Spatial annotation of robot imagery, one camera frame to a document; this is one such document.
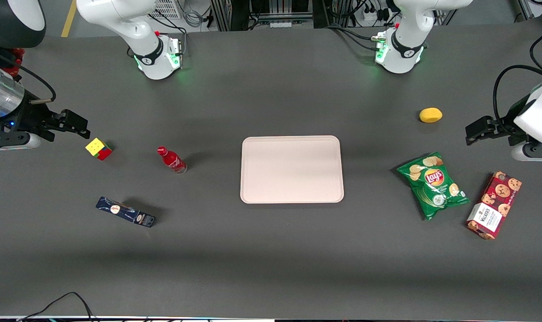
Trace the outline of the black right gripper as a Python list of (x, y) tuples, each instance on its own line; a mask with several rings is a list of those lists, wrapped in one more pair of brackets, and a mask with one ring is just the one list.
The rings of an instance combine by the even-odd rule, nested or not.
[(90, 138), (88, 120), (72, 110), (52, 112), (46, 104), (20, 106), (0, 118), (0, 150), (34, 149), (42, 140), (54, 141), (54, 131)]

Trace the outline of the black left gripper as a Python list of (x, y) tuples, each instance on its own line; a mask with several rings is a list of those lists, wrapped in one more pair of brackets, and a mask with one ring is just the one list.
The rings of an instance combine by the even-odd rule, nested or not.
[(497, 98), (494, 97), (495, 119), (486, 115), (466, 126), (466, 145), (472, 145), (486, 139), (496, 139), (499, 137), (500, 133), (504, 133), (503, 136), (509, 137), (509, 144), (520, 144), (522, 142), (528, 144), (536, 142), (536, 139), (526, 134), (526, 132), (515, 123), (516, 117), (520, 116), (530, 106), (528, 103), (529, 98), (530, 96), (525, 96), (512, 104), (506, 116), (501, 118), (499, 115)]

